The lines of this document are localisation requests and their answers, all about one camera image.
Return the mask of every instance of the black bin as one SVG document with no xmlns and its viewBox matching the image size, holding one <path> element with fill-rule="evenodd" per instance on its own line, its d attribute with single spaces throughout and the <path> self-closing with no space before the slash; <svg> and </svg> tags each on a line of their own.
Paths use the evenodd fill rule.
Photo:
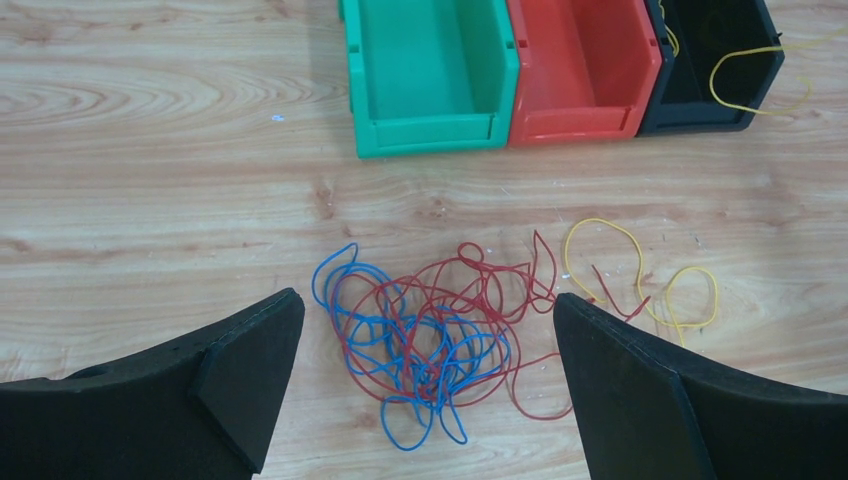
<svg viewBox="0 0 848 480">
<path fill-rule="evenodd" d="M 763 0 L 645 0 L 663 64 L 639 136 L 744 130 L 754 114 L 720 105 L 709 89 L 710 73 L 731 52 L 780 46 Z M 672 55 L 668 25 L 680 42 Z M 715 78 L 724 101 L 759 108 L 780 66 L 783 52 L 728 59 Z"/>
</svg>

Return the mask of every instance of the green bin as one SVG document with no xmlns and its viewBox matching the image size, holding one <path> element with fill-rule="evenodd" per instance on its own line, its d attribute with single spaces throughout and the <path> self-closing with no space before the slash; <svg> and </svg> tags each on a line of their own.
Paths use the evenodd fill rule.
<svg viewBox="0 0 848 480">
<path fill-rule="evenodd" d="M 504 0 L 339 0 L 361 158 L 504 147 L 519 60 Z"/>
</svg>

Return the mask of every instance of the red bin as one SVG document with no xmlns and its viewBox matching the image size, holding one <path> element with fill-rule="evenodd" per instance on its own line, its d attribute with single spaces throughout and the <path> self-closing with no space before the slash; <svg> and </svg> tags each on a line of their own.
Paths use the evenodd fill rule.
<svg viewBox="0 0 848 480">
<path fill-rule="evenodd" d="M 509 145 L 631 138 L 662 57 L 644 0 L 507 0 L 521 71 Z"/>
</svg>

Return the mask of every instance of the wood grain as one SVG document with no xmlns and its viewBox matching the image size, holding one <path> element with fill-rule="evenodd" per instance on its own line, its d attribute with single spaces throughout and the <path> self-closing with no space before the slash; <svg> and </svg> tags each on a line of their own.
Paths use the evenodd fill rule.
<svg viewBox="0 0 848 480">
<path fill-rule="evenodd" d="M 768 3 L 787 43 L 848 23 L 841 0 Z M 0 380 L 61 378 L 285 286 L 305 295 L 350 241 L 402 274 L 464 240 L 518 261 L 534 229 L 559 245 L 598 215 L 643 241 L 648 290 L 686 265 L 715 272 L 719 318 L 689 333 L 693 350 L 848 394 L 848 38 L 788 54 L 766 106 L 802 95 L 799 75 L 812 99 L 744 133 L 362 163 L 335 5 L 0 4 Z M 597 263 L 625 298 L 626 239 L 589 228 L 575 242 L 577 271 Z M 702 281 L 676 298 L 683 316 L 703 315 Z M 573 417 L 526 420 L 505 392 L 463 412 L 468 446 L 439 433 L 394 450 L 305 299 L 261 478 L 588 476 Z M 531 356 L 554 347 L 550 318 L 519 333 Z M 567 403 L 556 361 L 519 391 L 536 412 Z"/>
</svg>

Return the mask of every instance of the cable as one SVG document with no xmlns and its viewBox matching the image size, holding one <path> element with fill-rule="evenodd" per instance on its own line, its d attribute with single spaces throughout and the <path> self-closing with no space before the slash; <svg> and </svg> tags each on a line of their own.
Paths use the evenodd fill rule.
<svg viewBox="0 0 848 480">
<path fill-rule="evenodd" d="M 668 23 L 665 23 L 665 7 L 662 4 L 662 0 L 657 0 L 657 3 L 660 5 L 660 14 L 663 17 L 665 31 L 668 34 L 668 43 L 671 45 L 671 53 L 674 55 L 674 58 L 677 58 L 677 56 L 680 55 L 680 40 L 677 39 L 677 35 L 674 34 L 671 27 L 668 26 Z"/>
<path fill-rule="evenodd" d="M 715 99 L 716 102 L 718 102 L 719 105 L 722 105 L 722 106 L 725 106 L 725 107 L 728 107 L 728 108 L 735 108 L 736 110 L 742 110 L 743 112 L 750 112 L 750 113 L 755 113 L 755 114 L 760 114 L 760 115 L 786 115 L 787 113 L 790 113 L 792 111 L 799 109 L 807 100 L 809 100 L 810 96 L 813 94 L 813 83 L 812 83 L 812 81 L 810 81 L 809 78 L 798 77 L 798 81 L 803 83 L 807 87 L 807 92 L 804 94 L 804 96 L 801 98 L 801 100 L 799 100 L 797 103 L 795 103 L 791 107 L 787 107 L 787 108 L 784 108 L 784 109 L 781 109 L 781 110 L 760 110 L 758 108 L 751 108 L 751 107 L 746 107 L 745 105 L 730 103 L 730 102 L 723 100 L 721 97 L 718 96 L 718 93 L 716 93 L 716 90 L 715 90 L 715 76 L 718 73 L 719 68 L 721 68 L 721 66 L 724 64 L 724 62 L 726 62 L 727 60 L 730 60 L 731 58 L 734 58 L 734 57 L 743 57 L 743 56 L 747 56 L 747 55 L 757 55 L 757 54 L 760 54 L 760 53 L 781 52 L 781 51 L 789 51 L 789 50 L 803 50 L 803 49 L 806 49 L 806 48 L 813 48 L 815 46 L 821 45 L 822 43 L 829 42 L 830 40 L 833 40 L 834 38 L 838 37 L 839 35 L 843 35 L 845 33 L 848 33 L 848 27 L 840 28 L 839 30 L 831 33 L 830 35 L 827 35 L 824 38 L 820 38 L 818 40 L 813 40 L 813 41 L 810 41 L 810 42 L 804 42 L 804 43 L 799 43 L 799 44 L 795 44 L 795 45 L 783 45 L 783 46 L 780 46 L 780 47 L 752 48 L 752 49 L 748 49 L 748 50 L 740 50 L 738 52 L 728 53 L 727 55 L 721 57 L 721 59 L 718 61 L 718 63 L 716 63 L 716 66 L 713 67 L 712 72 L 710 72 L 710 83 L 709 83 L 710 93 L 712 94 L 713 98 Z"/>
<path fill-rule="evenodd" d="M 537 278 L 542 254 L 553 269 L 550 282 Z M 312 295 L 332 320 L 351 378 L 381 402 L 383 429 L 397 448 L 419 448 L 437 419 L 454 442 L 467 443 L 458 409 L 485 400 L 503 384 L 518 411 L 529 418 L 555 420 L 571 411 L 569 406 L 552 415 L 531 414 L 516 395 L 521 369 L 559 355 L 524 361 L 514 329 L 531 308 L 545 314 L 554 306 L 556 261 L 538 232 L 531 261 L 512 266 L 486 262 L 483 249 L 471 242 L 461 244 L 455 256 L 397 279 L 358 257 L 356 243 L 327 257 L 313 274 Z M 470 273 L 469 282 L 449 288 L 447 281 L 463 278 L 461 270 Z M 505 285 L 516 280 L 523 298 L 511 307 Z M 343 298 L 357 288 L 352 283 L 364 291 L 353 295 L 353 302 Z M 423 429 L 417 442 L 398 441 L 387 423 L 391 405 L 412 409 Z M 446 416 L 453 418 L 457 431 L 448 428 Z"/>
<path fill-rule="evenodd" d="M 654 321 L 656 321 L 657 323 L 659 323 L 661 325 L 673 327 L 675 329 L 678 337 L 680 337 L 680 345 L 681 346 L 683 346 L 683 347 L 686 346 L 686 339 L 684 338 L 684 335 L 683 335 L 683 329 L 686 329 L 686 328 L 703 328 L 703 327 L 706 327 L 707 325 L 710 325 L 716 319 L 716 316 L 718 315 L 718 281 L 716 280 L 715 276 L 709 270 L 707 270 L 704 267 L 698 267 L 698 266 L 686 267 L 686 268 L 678 271 L 671 278 L 668 285 L 665 287 L 665 303 L 666 303 L 666 308 L 668 309 L 668 314 L 669 314 L 669 318 L 671 319 L 671 321 L 668 322 L 668 321 L 665 321 L 665 320 L 659 318 L 656 315 L 655 311 L 647 306 L 646 301 L 649 297 L 646 297 L 644 292 L 642 291 L 642 273 L 644 271 L 645 255 L 642 252 L 642 247 L 639 245 L 639 241 L 636 240 L 636 237 L 633 236 L 632 233 L 630 233 L 629 231 L 627 231 L 623 227 L 620 227 L 620 226 L 618 226 L 618 225 L 616 225 L 616 224 L 614 224 L 614 223 L 612 223 L 608 220 L 604 220 L 602 218 L 587 218 L 585 220 L 581 220 L 580 222 L 577 222 L 573 227 L 571 227 L 571 230 L 568 232 L 568 235 L 565 237 L 565 243 L 563 245 L 563 252 L 562 252 L 563 264 L 565 266 L 566 273 L 570 275 L 571 280 L 578 287 L 580 287 L 581 290 L 583 290 L 587 295 L 589 295 L 589 297 L 592 300 L 594 300 L 595 302 L 597 302 L 599 304 L 603 304 L 603 303 L 606 302 L 605 299 L 598 297 L 592 290 L 590 290 L 585 284 L 583 284 L 583 282 L 581 282 L 580 279 L 577 278 L 577 276 L 572 272 L 571 263 L 570 263 L 569 255 L 568 255 L 569 249 L 571 247 L 571 240 L 574 237 L 574 233 L 577 232 L 577 230 L 580 227 L 582 227 L 583 225 L 586 225 L 588 223 L 600 223 L 602 225 L 606 225 L 610 228 L 617 230 L 618 232 L 621 232 L 628 239 L 630 239 L 631 243 L 633 243 L 633 246 L 636 248 L 636 254 L 639 257 L 639 267 L 636 271 L 636 282 L 635 282 L 636 293 L 639 296 L 639 300 L 641 302 L 643 302 L 644 310 L 646 312 L 648 312 L 648 314 L 651 316 L 651 318 L 654 319 Z M 615 305 L 614 301 L 612 301 L 612 296 L 609 294 L 609 291 L 607 290 L 606 285 L 604 285 L 603 279 L 601 279 L 600 272 L 594 266 L 592 268 L 595 269 L 595 274 L 598 276 L 599 280 L 601 281 L 601 285 L 604 288 L 604 293 L 605 293 L 606 297 L 611 300 L 611 303 L 613 303 L 613 307 L 616 309 L 616 311 L 618 311 L 619 315 L 623 315 L 623 313 L 618 308 L 618 306 Z M 673 291 L 673 289 L 674 289 L 675 285 L 677 284 L 677 282 L 679 281 L 680 277 L 682 277 L 684 274 L 686 274 L 688 272 L 700 272 L 700 273 L 704 274 L 711 283 L 711 288 L 712 288 L 712 292 L 713 292 L 712 313 L 710 314 L 709 318 L 704 322 L 700 322 L 700 323 L 680 323 L 677 320 L 677 316 L 675 315 L 674 308 L 672 307 L 671 292 Z"/>
</svg>

